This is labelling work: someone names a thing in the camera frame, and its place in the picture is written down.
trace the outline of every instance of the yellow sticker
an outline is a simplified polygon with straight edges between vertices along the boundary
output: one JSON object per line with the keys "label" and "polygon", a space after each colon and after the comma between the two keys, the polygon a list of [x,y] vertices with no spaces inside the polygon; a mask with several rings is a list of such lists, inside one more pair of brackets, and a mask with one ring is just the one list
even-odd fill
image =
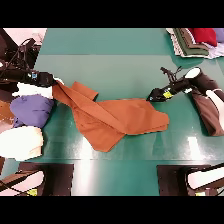
{"label": "yellow sticker", "polygon": [[205,192],[197,192],[195,193],[196,196],[206,196]]}
{"label": "yellow sticker", "polygon": [[27,194],[30,194],[32,196],[37,196],[37,189],[31,189],[31,190],[27,191]]}
{"label": "yellow sticker", "polygon": [[163,96],[165,96],[166,98],[170,98],[173,95],[169,91],[167,91],[167,92],[163,93]]}

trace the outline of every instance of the brown garment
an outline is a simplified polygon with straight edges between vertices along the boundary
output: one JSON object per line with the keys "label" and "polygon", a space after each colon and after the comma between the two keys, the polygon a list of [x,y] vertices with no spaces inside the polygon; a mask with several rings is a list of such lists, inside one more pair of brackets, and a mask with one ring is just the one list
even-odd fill
{"label": "brown garment", "polygon": [[10,111],[10,103],[0,101],[0,134],[13,126],[14,115]]}
{"label": "brown garment", "polygon": [[192,97],[209,135],[224,135],[224,131],[219,123],[219,112],[212,100],[202,96],[197,90],[192,91]]}
{"label": "brown garment", "polygon": [[164,131],[168,115],[156,111],[145,99],[94,102],[94,90],[75,82],[71,88],[60,82],[53,97],[71,107],[77,129],[95,150],[108,152],[126,134]]}
{"label": "brown garment", "polygon": [[193,44],[192,39],[185,28],[177,28],[177,29],[180,30],[181,36],[183,37],[184,42],[189,48],[200,48],[200,49],[205,49],[207,51],[209,50],[208,47],[205,46],[204,44]]}

